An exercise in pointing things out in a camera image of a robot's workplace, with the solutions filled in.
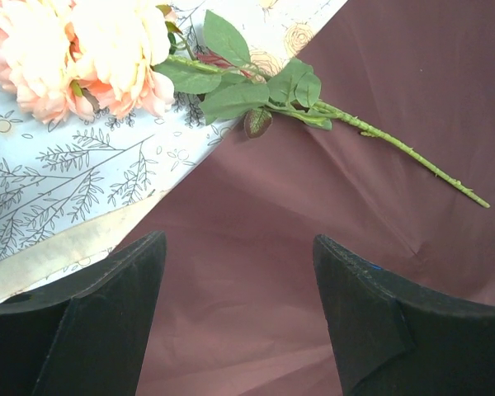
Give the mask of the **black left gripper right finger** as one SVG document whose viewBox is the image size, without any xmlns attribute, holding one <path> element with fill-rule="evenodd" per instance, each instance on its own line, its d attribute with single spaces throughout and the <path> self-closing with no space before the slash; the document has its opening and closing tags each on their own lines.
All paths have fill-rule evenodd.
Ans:
<svg viewBox="0 0 495 396">
<path fill-rule="evenodd" d="M 495 306 L 414 283 L 325 235 L 313 266 L 345 395 L 495 395 Z"/>
</svg>

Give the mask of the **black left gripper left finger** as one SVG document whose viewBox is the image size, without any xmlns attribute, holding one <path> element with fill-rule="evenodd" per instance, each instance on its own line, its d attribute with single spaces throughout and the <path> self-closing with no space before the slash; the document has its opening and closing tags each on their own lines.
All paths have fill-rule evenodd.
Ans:
<svg viewBox="0 0 495 396">
<path fill-rule="evenodd" d="M 165 267 L 154 231 L 0 304 L 0 396 L 134 395 Z"/>
</svg>

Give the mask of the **cream printed ribbon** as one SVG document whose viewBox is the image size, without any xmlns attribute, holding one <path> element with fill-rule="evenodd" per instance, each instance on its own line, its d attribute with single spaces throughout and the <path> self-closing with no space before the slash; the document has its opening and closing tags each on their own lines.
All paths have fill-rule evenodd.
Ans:
<svg viewBox="0 0 495 396">
<path fill-rule="evenodd" d="M 154 190 L 131 205 L 75 225 L 0 261 L 0 302 L 66 266 L 116 247 L 168 193 Z"/>
</svg>

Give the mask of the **red wrapping paper sheet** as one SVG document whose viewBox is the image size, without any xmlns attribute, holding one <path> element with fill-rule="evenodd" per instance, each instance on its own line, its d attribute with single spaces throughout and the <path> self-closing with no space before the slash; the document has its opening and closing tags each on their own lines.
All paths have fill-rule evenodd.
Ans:
<svg viewBox="0 0 495 396">
<path fill-rule="evenodd" d="M 323 233 L 495 305 L 495 1 L 350 1 L 301 52 L 323 99 L 489 204 L 336 123 L 233 132 L 133 230 L 167 235 L 140 395 L 338 395 L 315 280 Z"/>
</svg>

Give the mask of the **pink rose stem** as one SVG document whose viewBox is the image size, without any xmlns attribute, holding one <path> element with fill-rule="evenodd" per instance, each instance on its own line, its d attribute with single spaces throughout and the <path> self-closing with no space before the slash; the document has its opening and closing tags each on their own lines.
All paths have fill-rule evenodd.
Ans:
<svg viewBox="0 0 495 396">
<path fill-rule="evenodd" d="M 277 113 L 323 130 L 339 120 L 462 188 L 392 135 L 322 101 L 308 64 L 290 59 L 268 73 L 214 12 L 205 14 L 203 36 L 207 52 L 194 54 L 175 10 L 159 1 L 0 1 L 0 87 L 45 124 L 70 115 L 93 121 L 98 111 L 117 120 L 138 109 L 162 117 L 177 94 L 197 97 L 207 124 L 242 118 L 249 138 Z"/>
</svg>

